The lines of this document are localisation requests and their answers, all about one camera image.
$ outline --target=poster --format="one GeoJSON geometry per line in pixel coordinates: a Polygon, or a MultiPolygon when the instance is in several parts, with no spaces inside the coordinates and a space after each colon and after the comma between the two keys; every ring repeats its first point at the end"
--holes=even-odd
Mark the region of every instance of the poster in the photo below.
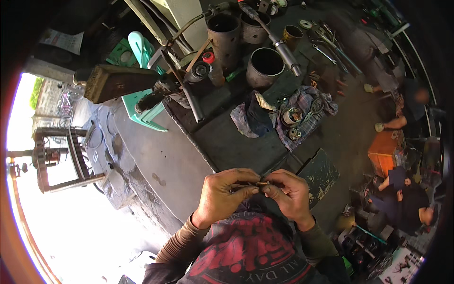
{"type": "Polygon", "coordinates": [[[412,253],[409,249],[400,247],[393,253],[393,263],[380,276],[385,284],[410,283],[424,258],[412,253]]]}
{"type": "Polygon", "coordinates": [[[76,35],[67,35],[53,29],[47,29],[39,42],[46,45],[57,46],[79,55],[83,37],[84,32],[76,35]]]}

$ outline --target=orange box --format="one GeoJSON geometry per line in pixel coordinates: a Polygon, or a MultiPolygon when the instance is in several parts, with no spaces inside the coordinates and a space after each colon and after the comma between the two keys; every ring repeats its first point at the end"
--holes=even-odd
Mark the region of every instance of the orange box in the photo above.
{"type": "Polygon", "coordinates": [[[397,166],[396,155],[405,149],[405,138],[402,130],[382,131],[377,133],[367,151],[374,171],[385,178],[388,171],[397,166]]]}

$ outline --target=wrench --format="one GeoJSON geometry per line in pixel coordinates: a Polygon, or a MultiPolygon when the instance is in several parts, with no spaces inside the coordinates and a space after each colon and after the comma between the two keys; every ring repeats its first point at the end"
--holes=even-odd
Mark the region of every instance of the wrench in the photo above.
{"type": "Polygon", "coordinates": [[[326,55],[325,52],[321,51],[317,45],[313,45],[313,47],[318,50],[320,53],[322,53],[324,56],[326,56],[326,58],[328,58],[329,60],[331,60],[331,62],[334,64],[334,65],[337,65],[337,61],[332,59],[331,57],[329,57],[328,55],[326,55]]]}

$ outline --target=green plant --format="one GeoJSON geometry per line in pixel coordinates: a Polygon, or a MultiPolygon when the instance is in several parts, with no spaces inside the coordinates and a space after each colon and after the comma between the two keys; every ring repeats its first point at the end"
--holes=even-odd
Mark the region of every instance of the green plant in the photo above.
{"type": "Polygon", "coordinates": [[[38,96],[39,92],[41,91],[41,87],[43,86],[43,82],[44,78],[36,77],[33,91],[31,92],[30,96],[30,107],[34,110],[36,109],[36,104],[38,103],[38,96]]]}

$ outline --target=paper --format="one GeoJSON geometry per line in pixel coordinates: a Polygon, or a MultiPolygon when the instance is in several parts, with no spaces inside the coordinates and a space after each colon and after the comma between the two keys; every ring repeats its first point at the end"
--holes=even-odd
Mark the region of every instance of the paper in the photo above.
{"type": "Polygon", "coordinates": [[[83,37],[84,32],[76,35],[67,35],[53,29],[47,29],[39,42],[46,45],[57,46],[79,55],[83,37]]]}

